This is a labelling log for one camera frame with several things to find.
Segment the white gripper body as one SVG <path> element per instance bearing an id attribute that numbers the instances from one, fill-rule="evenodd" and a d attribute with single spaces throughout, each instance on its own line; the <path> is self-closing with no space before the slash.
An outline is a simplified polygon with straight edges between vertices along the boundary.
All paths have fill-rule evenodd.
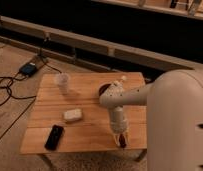
<path id="1" fill-rule="evenodd" d="M 111 130 L 115 134 L 122 134 L 128 129 L 128 121 L 122 107 L 110 109 L 109 119 Z"/>

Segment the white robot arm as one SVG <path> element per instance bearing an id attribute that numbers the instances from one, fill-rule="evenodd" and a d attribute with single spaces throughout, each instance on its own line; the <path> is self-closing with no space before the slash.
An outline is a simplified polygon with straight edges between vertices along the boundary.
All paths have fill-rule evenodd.
<path id="1" fill-rule="evenodd" d="M 127 128 L 126 105 L 146 108 L 148 171 L 203 171 L 203 70 L 172 70 L 130 90 L 113 81 L 99 88 L 111 129 Z"/>

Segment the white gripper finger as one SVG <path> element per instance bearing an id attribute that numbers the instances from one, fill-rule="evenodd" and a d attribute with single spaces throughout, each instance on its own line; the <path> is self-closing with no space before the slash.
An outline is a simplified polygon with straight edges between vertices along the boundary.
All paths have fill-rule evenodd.
<path id="1" fill-rule="evenodd" d="M 119 145 L 119 134 L 113 134 L 113 138 L 114 138 L 114 141 L 116 143 L 116 145 Z"/>
<path id="2" fill-rule="evenodd" d="M 126 142 L 126 146 L 129 145 L 129 133 L 125 132 L 125 142 Z"/>

